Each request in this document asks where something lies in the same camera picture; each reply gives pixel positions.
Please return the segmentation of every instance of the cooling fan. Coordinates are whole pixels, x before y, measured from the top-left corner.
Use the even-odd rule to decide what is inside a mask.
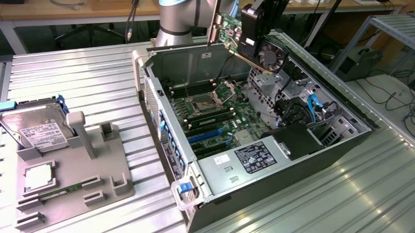
[[[269,71],[277,72],[281,70],[286,60],[286,52],[283,50],[269,44],[261,48],[258,56],[261,65]]]

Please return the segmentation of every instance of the hard drive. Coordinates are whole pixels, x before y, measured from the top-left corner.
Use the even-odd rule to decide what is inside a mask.
[[[0,113],[0,124],[23,149],[47,152],[69,145],[75,136],[66,121],[65,102],[57,98],[21,103],[15,110]]]

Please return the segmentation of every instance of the chair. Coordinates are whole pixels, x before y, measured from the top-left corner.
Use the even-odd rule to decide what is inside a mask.
[[[122,38],[123,42],[125,42],[125,38],[126,38],[125,35],[122,33],[118,33],[117,31],[114,31],[114,29],[115,29],[114,23],[110,23],[109,29],[101,27],[101,25],[102,25],[102,23],[89,23],[89,24],[85,24],[83,26],[78,27],[75,24],[73,24],[71,25],[73,30],[63,35],[58,34],[57,26],[50,26],[51,31],[53,31],[53,35],[55,38],[57,46],[63,48],[65,47],[63,40],[67,39],[69,37],[71,37],[73,35],[82,33],[83,31],[89,31],[90,47],[94,47],[94,32],[95,31],[114,35],[114,36]]]

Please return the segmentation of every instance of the barcode label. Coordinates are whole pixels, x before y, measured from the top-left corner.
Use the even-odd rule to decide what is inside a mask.
[[[67,143],[66,136],[58,123],[39,125],[19,131],[37,149]]]

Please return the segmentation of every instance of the metal table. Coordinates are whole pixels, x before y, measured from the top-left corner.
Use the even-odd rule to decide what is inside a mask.
[[[103,121],[123,123],[121,137],[137,194],[41,232],[86,232],[87,229],[90,232],[137,229],[183,232],[186,229],[137,97],[131,52],[138,46],[149,47],[150,43],[21,55],[6,65],[5,83],[10,85],[5,86],[5,98],[35,100],[59,92],[66,96],[70,110],[85,112],[87,130]],[[19,232],[11,225],[17,154],[9,151],[15,149],[17,143],[3,134],[0,232]]]
[[[350,44],[347,45],[343,53],[338,56],[331,63],[330,69],[335,73],[353,48],[359,43],[362,36],[365,35],[370,26],[377,27],[386,32],[391,37],[405,43],[413,50],[415,50],[415,16],[406,15],[387,15],[387,16],[370,16],[365,21],[357,35],[354,36]],[[397,64],[394,71],[402,66],[406,60],[414,53],[409,53],[402,61]]]
[[[199,232],[414,231],[414,140],[306,50],[283,34],[279,38],[382,129],[329,169]],[[89,127],[106,120],[129,123],[122,139],[137,194],[41,232],[186,232],[135,96],[131,51],[149,46],[141,43],[19,55],[7,63],[7,98],[45,98],[59,91],[70,109],[86,112]],[[18,232],[11,225],[15,157],[7,153],[17,145],[7,134],[2,136],[0,231]]]

